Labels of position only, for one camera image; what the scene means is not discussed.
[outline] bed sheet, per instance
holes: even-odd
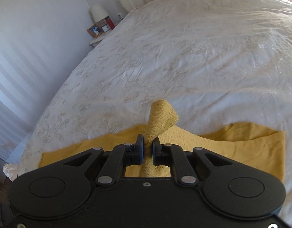
[[[36,169],[42,152],[145,123],[157,99],[194,134],[233,122],[286,130],[280,215],[292,225],[292,4],[156,0],[133,10],[50,102],[19,174]]]

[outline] yellow cloth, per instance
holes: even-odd
[[[147,125],[137,125],[117,134],[106,134],[85,140],[69,147],[42,154],[39,167],[54,163],[90,148],[100,146],[110,151],[123,143],[134,143],[138,134],[144,135],[145,158],[142,166],[127,167],[126,176],[162,177],[170,176],[166,166],[154,166],[151,159],[151,142],[159,136],[160,142],[180,145],[185,151],[200,146],[255,167],[283,180],[285,170],[285,132],[275,131],[250,122],[230,124],[217,132],[194,135],[175,126],[178,115],[165,100],[151,106]]]

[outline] white lamp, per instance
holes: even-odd
[[[109,16],[107,11],[98,4],[95,4],[91,7],[91,13],[95,22],[99,22]]]
[[[114,23],[109,18],[109,14],[107,13],[107,11],[105,9],[103,9],[98,4],[93,5],[90,9],[91,9],[91,13],[92,13],[92,16],[93,16],[95,22],[99,22],[101,20],[106,20],[106,22],[108,23],[108,25],[111,29],[115,28]]]

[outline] metal screw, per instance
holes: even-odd
[[[192,184],[192,183],[195,183],[197,181],[197,179],[193,176],[183,176],[181,178],[181,181],[183,183],[189,183],[189,184]]]
[[[108,184],[111,183],[113,179],[110,176],[101,176],[97,179],[97,181],[101,184]]]
[[[145,182],[145,183],[143,183],[143,186],[145,186],[145,187],[150,187],[150,186],[151,186],[151,183],[149,183],[149,182]]]

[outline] picture frame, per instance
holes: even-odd
[[[101,26],[97,23],[93,24],[90,28],[87,29],[87,32],[91,34],[91,36],[97,38],[99,35],[103,34],[104,31]]]

